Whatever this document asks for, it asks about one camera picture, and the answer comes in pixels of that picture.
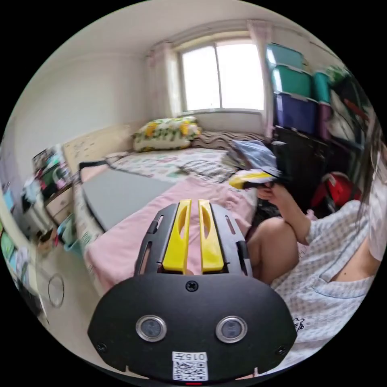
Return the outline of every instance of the sticker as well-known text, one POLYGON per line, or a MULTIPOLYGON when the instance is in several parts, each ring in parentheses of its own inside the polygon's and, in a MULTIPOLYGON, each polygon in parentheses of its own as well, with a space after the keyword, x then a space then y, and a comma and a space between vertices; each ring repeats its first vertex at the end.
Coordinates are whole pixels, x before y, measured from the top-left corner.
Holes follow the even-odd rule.
POLYGON ((329 175, 329 182, 332 184, 332 186, 336 186, 336 179, 332 175, 329 175))
POLYGON ((173 380, 207 381, 206 352, 172 352, 173 380))

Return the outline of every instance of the wooden headboard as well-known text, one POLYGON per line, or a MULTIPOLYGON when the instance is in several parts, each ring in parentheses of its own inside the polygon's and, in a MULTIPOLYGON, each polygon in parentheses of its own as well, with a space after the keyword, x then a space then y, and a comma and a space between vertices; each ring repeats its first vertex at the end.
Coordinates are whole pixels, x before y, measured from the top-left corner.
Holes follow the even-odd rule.
POLYGON ((146 121, 113 125, 77 137, 63 144, 63 155, 72 174, 78 171, 82 161, 96 161, 109 153, 132 149, 132 134, 146 121))

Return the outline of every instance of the pajamas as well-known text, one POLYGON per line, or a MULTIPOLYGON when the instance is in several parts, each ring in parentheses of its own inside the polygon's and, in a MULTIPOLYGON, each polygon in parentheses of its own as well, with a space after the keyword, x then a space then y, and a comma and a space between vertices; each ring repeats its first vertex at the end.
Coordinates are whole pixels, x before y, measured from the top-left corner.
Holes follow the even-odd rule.
POLYGON ((316 353, 344 327, 367 294, 373 276, 330 282, 368 234, 368 215, 357 221, 359 207, 354 200, 337 213, 312 221, 307 252, 293 270, 272 283, 290 310, 297 339, 281 364, 266 374, 316 353))

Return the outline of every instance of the pink blanket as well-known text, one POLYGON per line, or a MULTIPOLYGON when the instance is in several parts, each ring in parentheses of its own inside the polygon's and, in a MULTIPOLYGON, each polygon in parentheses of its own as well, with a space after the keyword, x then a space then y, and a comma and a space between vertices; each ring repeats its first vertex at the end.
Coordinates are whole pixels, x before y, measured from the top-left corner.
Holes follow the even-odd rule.
POLYGON ((159 210, 182 199, 192 199, 187 268, 195 275, 201 273, 199 199, 210 200, 231 211, 243 235, 251 226, 255 208, 241 193, 227 185, 188 177, 89 245, 85 259, 94 267, 104 290, 133 276, 141 242, 150 223, 159 210))

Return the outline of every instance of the pink curtain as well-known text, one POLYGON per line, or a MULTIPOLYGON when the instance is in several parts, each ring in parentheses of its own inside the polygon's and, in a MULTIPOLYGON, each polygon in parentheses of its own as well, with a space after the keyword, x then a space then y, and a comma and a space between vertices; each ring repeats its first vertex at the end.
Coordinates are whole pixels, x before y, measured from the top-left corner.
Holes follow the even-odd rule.
POLYGON ((272 136, 273 131, 273 88, 270 81, 270 71, 266 63, 266 45, 271 43, 273 38, 273 27, 271 23, 262 20, 248 20, 247 27, 253 42, 256 44, 261 59, 264 98, 264 122, 265 134, 272 136))
POLYGON ((152 119, 174 118, 181 113, 177 54, 168 42, 147 55, 149 102, 152 119))

